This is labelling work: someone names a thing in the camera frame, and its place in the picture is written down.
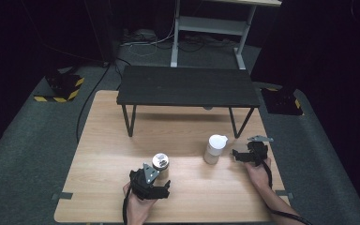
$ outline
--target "forearm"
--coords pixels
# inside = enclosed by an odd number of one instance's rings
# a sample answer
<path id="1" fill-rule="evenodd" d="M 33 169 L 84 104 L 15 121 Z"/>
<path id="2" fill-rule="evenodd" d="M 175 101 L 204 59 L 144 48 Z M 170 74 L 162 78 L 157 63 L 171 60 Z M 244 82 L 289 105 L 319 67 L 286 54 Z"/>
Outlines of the forearm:
<path id="1" fill-rule="evenodd" d="M 265 203 L 270 209 L 299 216 L 299 214 L 293 208 L 291 208 L 285 201 L 283 201 L 270 187 L 257 187 L 257 190 L 259 191 L 260 195 L 262 196 Z M 291 224 L 291 225 L 303 224 L 294 219 L 282 217 L 274 214 L 273 214 L 273 220 L 277 224 Z"/>

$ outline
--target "black table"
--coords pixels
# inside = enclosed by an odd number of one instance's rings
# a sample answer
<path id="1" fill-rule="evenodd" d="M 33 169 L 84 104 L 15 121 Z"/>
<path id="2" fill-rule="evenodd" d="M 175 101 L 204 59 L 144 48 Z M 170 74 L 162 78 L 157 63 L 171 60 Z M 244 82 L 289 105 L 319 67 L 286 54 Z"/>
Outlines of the black table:
<path id="1" fill-rule="evenodd" d="M 125 67 L 116 99 L 122 106 L 127 134 L 133 135 L 137 105 L 228 107 L 235 138 L 239 138 L 255 108 L 260 107 L 247 70 L 191 67 Z M 127 105 L 133 106 L 131 123 Z M 239 131 L 233 108 L 250 108 Z"/>

